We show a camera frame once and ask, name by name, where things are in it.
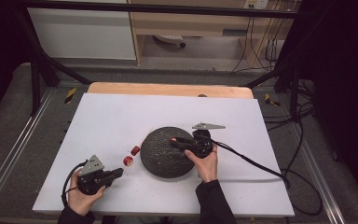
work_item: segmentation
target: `black disk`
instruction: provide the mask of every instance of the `black disk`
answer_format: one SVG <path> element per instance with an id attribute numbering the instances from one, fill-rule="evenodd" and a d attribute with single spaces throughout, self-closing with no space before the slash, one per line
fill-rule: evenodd
<path id="1" fill-rule="evenodd" d="M 175 136 L 193 138 L 182 129 L 164 127 L 150 133 L 142 143 L 142 163 L 153 175 L 176 178 L 187 174 L 194 167 L 194 162 L 189 160 L 183 151 L 170 146 L 169 141 Z"/>

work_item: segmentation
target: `hand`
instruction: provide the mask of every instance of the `hand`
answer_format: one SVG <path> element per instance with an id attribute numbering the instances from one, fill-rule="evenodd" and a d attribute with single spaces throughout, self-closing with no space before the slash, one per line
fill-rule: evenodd
<path id="1" fill-rule="evenodd" d="M 217 179 L 217 145 L 213 144 L 212 152 L 201 159 L 190 150 L 185 150 L 186 156 L 196 164 L 199 176 L 204 183 Z"/>
<path id="2" fill-rule="evenodd" d="M 100 198 L 103 197 L 105 186 L 101 187 L 96 194 L 86 195 L 83 194 L 77 187 L 77 177 L 80 170 L 74 172 L 71 176 L 71 186 L 68 192 L 69 207 L 81 216 L 85 216 L 91 209 L 92 205 Z"/>

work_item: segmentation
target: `wooden edge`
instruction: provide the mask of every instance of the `wooden edge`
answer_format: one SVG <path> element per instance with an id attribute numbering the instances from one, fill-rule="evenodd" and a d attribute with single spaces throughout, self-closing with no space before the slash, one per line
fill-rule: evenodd
<path id="1" fill-rule="evenodd" d="M 88 93 L 171 96 L 199 96 L 203 94 L 208 97 L 254 99 L 249 88 L 227 86 L 94 82 L 89 86 Z"/>

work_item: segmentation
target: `cabinet door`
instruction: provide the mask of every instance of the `cabinet door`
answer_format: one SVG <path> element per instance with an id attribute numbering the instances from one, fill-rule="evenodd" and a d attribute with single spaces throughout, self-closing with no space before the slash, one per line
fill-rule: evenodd
<path id="1" fill-rule="evenodd" d="M 42 8 L 29 8 L 29 12 L 42 47 L 51 57 L 135 60 L 128 12 Z"/>

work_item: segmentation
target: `sleeve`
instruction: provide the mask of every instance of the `sleeve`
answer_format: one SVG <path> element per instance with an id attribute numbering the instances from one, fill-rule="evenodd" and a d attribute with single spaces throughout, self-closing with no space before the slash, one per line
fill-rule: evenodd
<path id="1" fill-rule="evenodd" d="M 200 224 L 237 223 L 218 180 L 199 184 L 196 194 L 201 207 Z"/>
<path id="2" fill-rule="evenodd" d="M 84 217 L 74 212 L 69 206 L 66 206 L 60 217 L 58 218 L 57 224 L 92 224 L 95 220 L 94 215 L 88 212 Z"/>

